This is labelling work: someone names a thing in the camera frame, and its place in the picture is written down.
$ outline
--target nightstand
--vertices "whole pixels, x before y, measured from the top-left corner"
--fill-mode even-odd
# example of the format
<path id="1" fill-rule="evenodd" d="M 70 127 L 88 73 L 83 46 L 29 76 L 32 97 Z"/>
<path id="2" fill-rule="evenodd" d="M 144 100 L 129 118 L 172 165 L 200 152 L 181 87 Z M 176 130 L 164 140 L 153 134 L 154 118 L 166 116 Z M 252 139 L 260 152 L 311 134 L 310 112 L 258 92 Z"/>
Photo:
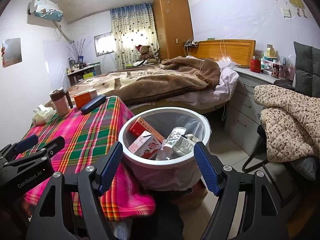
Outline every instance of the nightstand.
<path id="1" fill-rule="evenodd" d="M 236 90 L 228 104 L 224 131 L 248 155 L 251 155 L 259 140 L 257 127 L 260 125 L 259 114 L 263 106 L 253 99 L 253 89 L 258 85 L 292 84 L 288 79 L 277 79 L 249 69 L 233 68 L 239 74 Z"/>

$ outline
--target wooden wardrobe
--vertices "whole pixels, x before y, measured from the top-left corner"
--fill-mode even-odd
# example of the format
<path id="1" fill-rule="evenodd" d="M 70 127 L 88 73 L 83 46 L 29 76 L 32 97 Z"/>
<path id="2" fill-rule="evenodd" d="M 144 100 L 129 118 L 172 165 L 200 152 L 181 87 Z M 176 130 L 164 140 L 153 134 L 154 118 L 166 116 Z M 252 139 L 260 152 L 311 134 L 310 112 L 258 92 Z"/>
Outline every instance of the wooden wardrobe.
<path id="1" fill-rule="evenodd" d="M 185 57 L 183 44 L 193 38 L 188 0 L 154 0 L 152 8 L 160 60 Z"/>

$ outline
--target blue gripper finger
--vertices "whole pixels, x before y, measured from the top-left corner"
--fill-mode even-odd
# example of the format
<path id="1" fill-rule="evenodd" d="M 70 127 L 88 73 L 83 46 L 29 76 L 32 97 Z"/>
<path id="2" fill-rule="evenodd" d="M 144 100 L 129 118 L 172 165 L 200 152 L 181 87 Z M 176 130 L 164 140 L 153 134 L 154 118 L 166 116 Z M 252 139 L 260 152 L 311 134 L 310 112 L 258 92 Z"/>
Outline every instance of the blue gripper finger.
<path id="1" fill-rule="evenodd" d="M 202 173 L 205 183 L 208 189 L 213 192 L 215 196 L 220 196 L 221 188 L 218 184 L 218 176 L 210 161 L 208 160 L 204 150 L 199 143 L 195 144 L 193 154 L 198 164 L 198 167 Z"/>
<path id="2" fill-rule="evenodd" d="M 122 144 L 118 143 L 113 152 L 111 153 L 111 157 L 109 158 L 108 163 L 101 175 L 101 186 L 98 190 L 101 195 L 103 195 L 106 191 L 109 190 L 113 181 L 113 177 L 115 176 L 119 163 L 122 159 L 122 153 Z"/>

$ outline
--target light switch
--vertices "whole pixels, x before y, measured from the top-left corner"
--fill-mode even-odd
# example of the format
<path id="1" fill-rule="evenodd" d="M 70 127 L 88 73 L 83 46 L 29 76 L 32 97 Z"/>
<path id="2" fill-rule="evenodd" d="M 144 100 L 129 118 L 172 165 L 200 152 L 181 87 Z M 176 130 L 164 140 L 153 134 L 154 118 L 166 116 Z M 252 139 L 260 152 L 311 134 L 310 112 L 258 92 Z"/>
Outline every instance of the light switch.
<path id="1" fill-rule="evenodd" d="M 282 9 L 284 18 L 291 18 L 290 9 Z"/>

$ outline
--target quilted jacket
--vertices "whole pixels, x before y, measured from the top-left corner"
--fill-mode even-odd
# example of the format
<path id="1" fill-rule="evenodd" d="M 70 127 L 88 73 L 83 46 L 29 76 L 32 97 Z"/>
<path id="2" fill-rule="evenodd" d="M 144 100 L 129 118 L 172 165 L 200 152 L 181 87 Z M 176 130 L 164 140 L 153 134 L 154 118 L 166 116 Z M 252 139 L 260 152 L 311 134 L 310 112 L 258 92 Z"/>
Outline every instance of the quilted jacket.
<path id="1" fill-rule="evenodd" d="M 269 161 L 319 156 L 320 98 L 274 85 L 260 85 L 254 88 L 254 100 L 266 107 L 261 111 L 260 122 L 267 135 Z"/>

